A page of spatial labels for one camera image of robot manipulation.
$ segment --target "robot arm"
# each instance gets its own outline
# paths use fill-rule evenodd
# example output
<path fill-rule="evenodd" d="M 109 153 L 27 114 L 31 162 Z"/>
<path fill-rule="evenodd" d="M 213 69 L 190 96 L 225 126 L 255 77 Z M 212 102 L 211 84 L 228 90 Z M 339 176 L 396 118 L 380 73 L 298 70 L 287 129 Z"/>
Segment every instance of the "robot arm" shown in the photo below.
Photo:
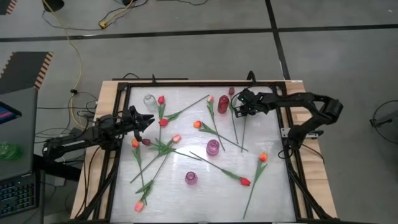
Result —
<path fill-rule="evenodd" d="M 44 144 L 43 157 L 46 160 L 55 160 L 67 152 L 99 145 L 103 149 L 115 150 L 120 146 L 119 137 L 130 131 L 141 141 L 139 133 L 143 132 L 152 122 L 154 115 L 140 114 L 134 106 L 124 110 L 121 117 L 110 114 L 104 115 L 95 121 L 93 127 L 84 131 L 72 129 L 68 136 L 48 139 Z"/>
<path fill-rule="evenodd" d="M 255 115 L 258 112 L 267 114 L 270 110 L 280 107 L 304 107 L 309 110 L 312 117 L 302 125 L 294 125 L 287 139 L 292 148 L 299 149 L 306 135 L 323 124 L 333 124 L 337 121 L 343 105 L 328 96 L 316 95 L 313 93 L 294 93 L 287 96 L 278 96 L 273 93 L 254 94 L 244 89 L 238 96 L 242 106 L 234 108 L 236 117 Z M 318 109 L 316 102 L 323 103 Z"/>

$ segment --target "tulip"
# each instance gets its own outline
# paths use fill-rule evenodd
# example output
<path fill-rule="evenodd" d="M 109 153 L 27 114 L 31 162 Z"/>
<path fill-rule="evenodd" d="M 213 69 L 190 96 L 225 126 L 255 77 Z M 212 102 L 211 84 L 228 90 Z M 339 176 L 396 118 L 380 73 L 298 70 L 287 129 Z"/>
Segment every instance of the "tulip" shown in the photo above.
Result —
<path fill-rule="evenodd" d="M 235 89 L 233 87 L 230 87 L 228 90 L 228 94 L 232 96 L 234 93 L 235 93 Z"/>
<path fill-rule="evenodd" d="M 137 139 L 132 139 L 131 140 L 131 146 L 132 147 L 138 147 L 139 146 L 139 142 L 137 141 Z"/>
<path fill-rule="evenodd" d="M 241 177 L 241 184 L 244 186 L 250 186 L 250 180 L 247 180 L 244 177 Z"/>
<path fill-rule="evenodd" d="M 267 159 L 268 159 L 268 154 L 266 154 L 265 152 L 261 153 L 261 155 L 259 156 L 259 159 L 260 159 L 262 162 L 267 161 Z"/>
<path fill-rule="evenodd" d="M 163 118 L 159 121 L 160 127 L 165 127 L 167 125 L 167 123 L 169 123 L 169 121 L 165 118 Z"/>
<path fill-rule="evenodd" d="M 195 121 L 195 122 L 193 123 L 193 127 L 194 127 L 194 128 L 200 129 L 200 128 L 201 128 L 201 121 Z"/>
<path fill-rule="evenodd" d="M 164 96 L 160 96 L 159 97 L 159 99 L 157 99 L 157 102 L 160 104 L 160 105 L 162 105 L 162 104 L 164 104 Z"/>
<path fill-rule="evenodd" d="M 143 139 L 141 142 L 146 146 L 150 146 L 150 139 Z"/>
<path fill-rule="evenodd" d="M 179 135 L 179 134 L 176 134 L 176 135 L 173 137 L 173 142 L 174 142 L 174 143 L 178 143 L 180 140 L 181 140 L 181 135 Z"/>
<path fill-rule="evenodd" d="M 143 201 L 138 201 L 136 205 L 134 206 L 134 209 L 136 212 L 141 212 L 141 210 L 144 208 L 144 202 Z"/>

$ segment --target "wooden board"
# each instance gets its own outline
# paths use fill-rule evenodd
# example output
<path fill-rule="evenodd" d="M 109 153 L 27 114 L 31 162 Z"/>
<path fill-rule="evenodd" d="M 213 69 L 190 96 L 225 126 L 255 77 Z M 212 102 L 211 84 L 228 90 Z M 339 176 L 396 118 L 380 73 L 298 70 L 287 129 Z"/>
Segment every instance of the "wooden board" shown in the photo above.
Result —
<path fill-rule="evenodd" d="M 304 92 L 304 85 L 302 81 L 280 81 L 280 80 L 261 80 L 259 82 L 285 82 L 287 86 L 287 93 L 296 93 L 296 92 Z M 129 81 L 131 83 L 150 83 L 151 81 Z M 166 83 L 175 83 L 175 82 L 215 82 L 215 83 L 223 83 L 226 82 L 226 80 L 170 80 L 170 81 L 158 81 L 158 82 L 166 82 Z M 251 82 L 249 80 L 228 80 L 228 82 Z M 106 114 L 111 114 L 113 111 L 113 106 L 114 106 L 114 101 L 115 101 L 115 96 L 116 96 L 116 90 L 118 87 L 118 82 L 116 81 L 105 81 L 103 82 L 103 86 L 101 88 L 101 92 L 99 94 L 99 101 L 98 101 L 98 107 L 96 110 L 96 118 L 100 117 L 102 115 Z M 300 124 L 303 123 L 306 119 L 310 117 L 310 113 L 304 109 L 304 108 L 292 108 L 292 115 L 293 115 L 293 120 L 295 124 Z M 310 140 L 310 141 L 305 141 L 304 144 L 312 147 L 313 149 L 317 150 L 320 152 L 319 144 L 318 141 L 316 140 Z M 88 175 L 88 164 L 93 156 L 93 153 L 97 147 L 91 147 L 87 149 L 86 153 L 86 174 Z M 301 157 L 303 160 L 303 168 L 304 168 L 304 173 L 305 177 L 307 180 L 307 187 L 309 191 L 312 193 L 312 195 L 315 197 L 317 202 L 325 209 L 325 211 L 335 217 L 336 216 L 336 211 L 335 211 L 335 206 L 333 203 L 333 198 L 331 196 L 330 188 L 329 188 L 329 183 L 328 179 L 326 176 L 326 171 L 325 171 L 325 166 L 322 163 L 322 160 L 314 155 L 313 152 L 310 152 L 306 148 L 301 149 Z M 90 201 L 94 194 L 97 192 L 98 189 L 98 183 L 100 179 L 100 173 L 101 173 L 101 168 L 103 164 L 103 159 L 104 159 L 104 151 L 99 150 L 95 157 L 93 158 L 93 163 L 91 165 L 91 174 L 90 174 L 90 184 L 88 188 L 88 201 Z M 101 204 L 101 212 L 99 217 L 104 218 L 105 217 L 105 210 L 106 210 L 106 202 L 108 201 L 108 191 L 104 194 L 103 201 Z M 83 172 L 81 173 L 80 176 L 80 181 L 78 184 L 78 189 L 76 192 L 76 197 L 75 197 L 75 202 L 73 204 L 73 210 L 71 214 L 71 218 L 74 218 L 79 211 L 83 199 L 85 195 L 85 181 L 84 181 L 84 175 Z M 300 211 L 302 212 L 302 216 L 305 217 L 305 207 L 303 205 L 303 199 L 302 196 L 299 197 L 300 201 Z"/>

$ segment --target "red tulip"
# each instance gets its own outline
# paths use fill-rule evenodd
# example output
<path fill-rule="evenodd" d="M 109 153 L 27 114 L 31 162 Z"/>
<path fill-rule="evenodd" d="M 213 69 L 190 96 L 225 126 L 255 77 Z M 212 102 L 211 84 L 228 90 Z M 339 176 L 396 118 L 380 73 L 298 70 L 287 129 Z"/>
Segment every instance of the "red tulip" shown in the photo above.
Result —
<path fill-rule="evenodd" d="M 247 180 L 244 177 L 241 177 L 241 184 L 244 186 L 250 186 L 250 180 Z"/>
<path fill-rule="evenodd" d="M 150 146 L 150 139 L 143 139 L 141 142 L 146 146 Z"/>
<path fill-rule="evenodd" d="M 169 121 L 164 118 L 159 121 L 160 127 L 165 127 L 167 123 L 169 123 Z"/>
<path fill-rule="evenodd" d="M 228 90 L 228 94 L 232 96 L 234 93 L 235 93 L 235 89 L 233 87 L 230 87 Z"/>
<path fill-rule="evenodd" d="M 164 104 L 164 96 L 160 96 L 159 97 L 159 99 L 157 99 L 157 102 L 159 103 L 159 104 Z"/>

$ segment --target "purple glass jar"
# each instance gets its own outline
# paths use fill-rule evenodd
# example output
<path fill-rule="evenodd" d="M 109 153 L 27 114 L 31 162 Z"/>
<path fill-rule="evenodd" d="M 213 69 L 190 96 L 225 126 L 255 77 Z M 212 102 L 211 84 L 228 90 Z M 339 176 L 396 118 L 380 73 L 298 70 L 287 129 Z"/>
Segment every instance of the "purple glass jar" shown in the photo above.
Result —
<path fill-rule="evenodd" d="M 185 175 L 185 181 L 189 185 L 193 185 L 198 181 L 198 176 L 194 172 L 187 172 Z"/>
<path fill-rule="evenodd" d="M 206 152 L 209 156 L 215 156 L 220 150 L 220 144 L 217 140 L 212 139 L 207 143 Z"/>

